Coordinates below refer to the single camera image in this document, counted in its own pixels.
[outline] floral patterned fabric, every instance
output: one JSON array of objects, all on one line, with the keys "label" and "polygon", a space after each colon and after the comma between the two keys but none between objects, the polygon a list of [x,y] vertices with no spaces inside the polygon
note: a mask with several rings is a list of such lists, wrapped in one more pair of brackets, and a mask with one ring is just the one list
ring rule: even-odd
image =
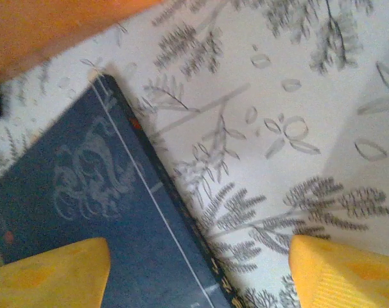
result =
[{"label": "floral patterned fabric", "polygon": [[293,234],[389,255],[389,1],[170,0],[2,85],[0,176],[113,75],[250,307]]}]

